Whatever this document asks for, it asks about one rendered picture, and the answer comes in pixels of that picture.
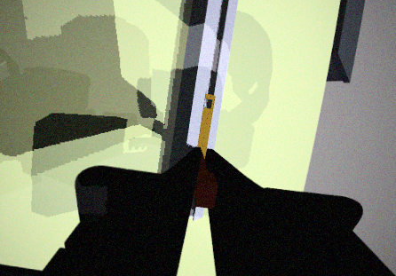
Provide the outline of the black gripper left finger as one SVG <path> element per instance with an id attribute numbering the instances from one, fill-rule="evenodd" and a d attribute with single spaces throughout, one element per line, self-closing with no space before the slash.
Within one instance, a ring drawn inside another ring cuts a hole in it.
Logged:
<path id="1" fill-rule="evenodd" d="M 167 223 L 172 227 L 168 261 L 179 268 L 201 159 L 196 146 L 162 174 L 107 165 L 81 171 L 75 178 L 79 221 L 91 213 Z"/>

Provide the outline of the grey slotted metal rail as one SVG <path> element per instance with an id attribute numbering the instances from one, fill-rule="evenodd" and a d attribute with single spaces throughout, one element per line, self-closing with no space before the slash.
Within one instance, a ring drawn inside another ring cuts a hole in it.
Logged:
<path id="1" fill-rule="evenodd" d="M 207 149 L 215 148 L 239 0 L 193 0 L 169 169 L 198 145 L 203 108 L 216 96 Z"/>

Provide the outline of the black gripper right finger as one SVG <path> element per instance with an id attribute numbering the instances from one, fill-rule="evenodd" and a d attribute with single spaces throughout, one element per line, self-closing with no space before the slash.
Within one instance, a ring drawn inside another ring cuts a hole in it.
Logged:
<path id="1" fill-rule="evenodd" d="M 218 182 L 214 209 L 208 209 L 216 276 L 247 276 L 275 220 L 353 230 L 362 218 L 360 203 L 344 196 L 263 188 L 213 149 L 205 164 Z"/>

